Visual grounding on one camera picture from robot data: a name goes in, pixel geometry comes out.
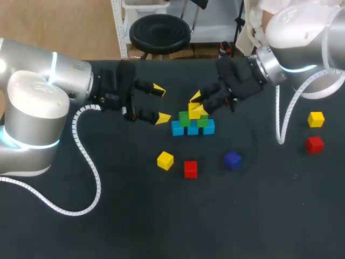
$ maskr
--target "black stool seat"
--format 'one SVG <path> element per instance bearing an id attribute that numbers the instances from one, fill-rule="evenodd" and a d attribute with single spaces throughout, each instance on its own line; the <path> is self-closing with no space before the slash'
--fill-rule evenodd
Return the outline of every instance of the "black stool seat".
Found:
<path id="1" fill-rule="evenodd" d="M 130 42 L 145 53 L 166 55 L 182 50 L 190 42 L 189 25 L 172 15 L 147 15 L 129 30 Z"/>

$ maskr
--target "white box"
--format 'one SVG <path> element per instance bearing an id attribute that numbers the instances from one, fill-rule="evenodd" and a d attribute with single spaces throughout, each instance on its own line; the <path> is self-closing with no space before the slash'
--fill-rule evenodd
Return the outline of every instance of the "white box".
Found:
<path id="1" fill-rule="evenodd" d="M 136 20 L 146 15 L 153 15 L 158 13 L 166 14 L 169 5 L 170 2 L 167 2 L 166 4 L 128 5 L 126 4 L 126 0 L 122 0 L 122 7 L 126 11 L 129 24 L 133 24 Z"/>

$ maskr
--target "dark table surface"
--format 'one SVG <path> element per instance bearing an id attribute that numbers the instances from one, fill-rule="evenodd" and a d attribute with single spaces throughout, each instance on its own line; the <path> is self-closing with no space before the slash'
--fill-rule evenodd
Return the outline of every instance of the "dark table surface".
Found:
<path id="1" fill-rule="evenodd" d="M 94 69 L 116 62 L 92 62 Z M 137 77 L 167 89 L 163 99 L 137 93 L 138 105 L 177 119 L 196 90 L 217 79 L 214 60 L 137 62 Z M 281 89 L 281 113 L 293 91 Z M 213 136 L 172 137 L 170 123 L 125 122 L 120 115 L 90 111 L 78 132 L 100 173 L 102 196 L 82 217 L 60 215 L 18 186 L 0 186 L 1 258 L 344 258 L 345 88 L 323 100 L 300 99 L 282 146 L 275 139 L 275 89 L 212 115 Z M 22 179 L 69 210 L 93 201 L 93 174 L 71 134 L 73 106 L 56 159 L 41 176 Z M 310 129 L 307 117 L 326 122 Z M 305 151 L 320 135 L 321 154 Z M 236 150 L 236 171 L 223 155 Z M 166 172 L 162 151 L 174 155 Z M 185 180 L 183 161 L 198 161 L 199 176 Z"/>

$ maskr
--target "person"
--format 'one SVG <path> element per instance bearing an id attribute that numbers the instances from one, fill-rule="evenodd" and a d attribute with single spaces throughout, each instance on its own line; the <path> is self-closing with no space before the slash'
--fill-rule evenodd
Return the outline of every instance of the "person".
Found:
<path id="1" fill-rule="evenodd" d="M 308 2 L 310 0 L 259 0 L 259 7 L 263 11 L 263 17 L 261 20 L 261 26 L 264 32 L 266 32 L 267 25 L 273 15 L 279 12 L 281 9 L 288 7 L 290 4 L 299 4 Z M 327 5 L 341 5 L 344 1 L 343 0 L 319 0 L 321 4 Z"/>
<path id="2" fill-rule="evenodd" d="M 327 5 L 344 5 L 345 0 L 244 0 L 246 23 L 236 41 L 236 48 L 245 56 L 255 47 L 267 45 L 265 32 L 273 15 L 292 4 L 318 2 Z"/>

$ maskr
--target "blue cube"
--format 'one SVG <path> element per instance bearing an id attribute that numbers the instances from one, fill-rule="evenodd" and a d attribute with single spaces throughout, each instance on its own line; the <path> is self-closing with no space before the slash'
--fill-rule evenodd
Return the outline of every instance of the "blue cube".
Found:
<path id="1" fill-rule="evenodd" d="M 209 119 L 209 125 L 203 128 L 204 135 L 212 135 L 215 133 L 215 122 Z"/>
<path id="2" fill-rule="evenodd" d="M 181 127 L 180 122 L 178 120 L 171 122 L 171 129 L 173 136 L 183 136 L 184 135 L 184 128 Z"/>
<path id="3" fill-rule="evenodd" d="M 196 125 L 196 120 L 192 120 L 191 125 L 187 127 L 188 135 L 199 135 L 199 128 Z"/>
<path id="4" fill-rule="evenodd" d="M 224 163 L 231 170 L 238 168 L 241 165 L 241 157 L 237 152 L 232 151 L 224 156 Z"/>

